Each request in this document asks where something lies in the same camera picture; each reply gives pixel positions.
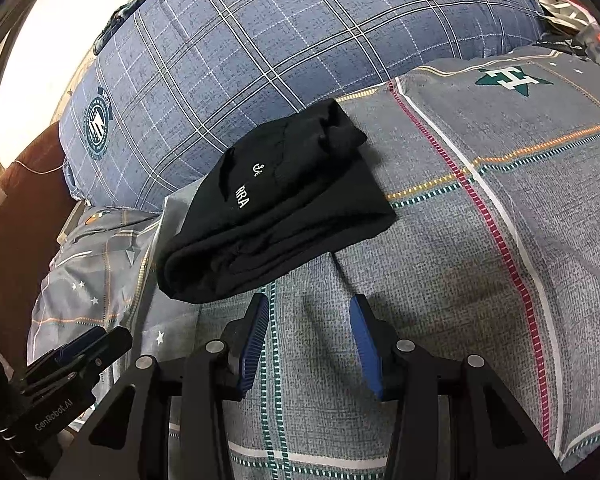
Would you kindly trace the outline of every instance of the plaid bedding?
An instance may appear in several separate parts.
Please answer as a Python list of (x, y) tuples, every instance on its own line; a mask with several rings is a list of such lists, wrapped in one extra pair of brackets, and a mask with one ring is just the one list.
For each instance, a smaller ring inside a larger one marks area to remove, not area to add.
[(74, 196), (150, 212), (210, 171), (256, 124), (437, 58), (504, 54), (541, 33), (535, 0), (141, 0), (127, 7), (100, 38), (60, 136)]

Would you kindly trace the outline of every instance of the white cord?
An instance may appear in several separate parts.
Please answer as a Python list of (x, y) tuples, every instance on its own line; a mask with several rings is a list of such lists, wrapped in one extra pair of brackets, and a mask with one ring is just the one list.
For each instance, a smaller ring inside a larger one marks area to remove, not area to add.
[(36, 170), (32, 170), (29, 166), (27, 166), (26, 164), (23, 164), (22, 162), (20, 162), (19, 160), (14, 160), (14, 162), (17, 162), (18, 164), (20, 164), (25, 170), (30, 171), (31, 173), (35, 173), (36, 175), (46, 175), (49, 173), (53, 173), (54, 171), (58, 171), (58, 170), (62, 170), (62, 167), (64, 166), (64, 164), (61, 164), (60, 166), (58, 166), (57, 168), (53, 168), (52, 170), (49, 171), (36, 171)]

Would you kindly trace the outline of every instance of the white wall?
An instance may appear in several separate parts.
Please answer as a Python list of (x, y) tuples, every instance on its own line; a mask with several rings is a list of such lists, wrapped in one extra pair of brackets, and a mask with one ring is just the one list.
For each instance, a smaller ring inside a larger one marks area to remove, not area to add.
[(0, 163), (49, 126), (62, 93), (113, 11), (129, 0), (37, 0), (0, 85)]

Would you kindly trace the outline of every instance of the red stripe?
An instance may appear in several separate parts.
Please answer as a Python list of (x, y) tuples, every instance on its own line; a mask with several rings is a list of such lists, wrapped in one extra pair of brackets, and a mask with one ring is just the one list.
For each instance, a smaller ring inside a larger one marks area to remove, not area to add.
[(391, 94), (394, 96), (396, 102), (400, 105), (400, 108), (408, 115), (411, 119), (411, 122), (416, 125), (416, 127), (422, 132), (422, 134), (427, 137), (427, 140), (431, 143), (433, 148), (445, 159), (446, 164), (451, 169), (453, 174), (456, 176), (456, 179), (460, 182), (462, 187), (464, 187), (465, 191), (469, 194), (469, 197), (474, 201), (474, 204), (480, 211), (480, 214), (484, 218), (484, 221), (487, 224), (491, 235), (496, 242), (498, 250), (504, 259), (504, 263), (507, 266), (507, 270), (509, 271), (509, 275), (513, 284), (517, 288), (520, 293), (520, 297), (522, 298), (522, 303), (525, 307), (526, 320), (529, 325), (529, 332), (531, 334), (531, 341), (534, 347), (534, 355), (536, 358), (536, 369), (538, 371), (538, 387), (540, 389), (540, 410), (541, 410), (541, 427), (542, 427), (542, 438), (544, 438), (545, 442), (549, 441), (549, 404), (548, 404), (548, 390), (546, 385), (546, 374), (544, 371), (544, 354), (542, 352), (542, 345), (540, 343), (540, 335), (538, 333), (538, 324), (536, 323), (536, 314), (534, 314), (533, 304), (531, 303), (531, 295), (529, 291), (526, 289), (525, 283), (523, 283), (518, 271), (516, 269), (516, 264), (511, 257), (511, 253), (509, 252), (509, 248), (507, 247), (504, 238), (500, 234), (487, 206), (484, 205), (484, 202), (478, 197), (474, 188), (469, 184), (469, 181), (464, 176), (464, 173), (460, 171), (458, 166), (456, 166), (455, 162), (449, 157), (448, 153), (445, 149), (440, 145), (440, 143), (429, 133), (426, 127), (418, 120), (418, 118), (406, 107), (398, 93), (395, 91), (394, 83), (392, 81), (388, 82), (389, 90)]

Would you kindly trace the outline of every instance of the folded black shirt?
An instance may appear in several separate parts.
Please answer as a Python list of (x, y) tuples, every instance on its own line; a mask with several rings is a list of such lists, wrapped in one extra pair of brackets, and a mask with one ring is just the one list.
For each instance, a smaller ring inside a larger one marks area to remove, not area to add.
[(207, 303), (385, 231), (395, 213), (334, 100), (251, 130), (202, 181), (157, 259), (170, 298)]

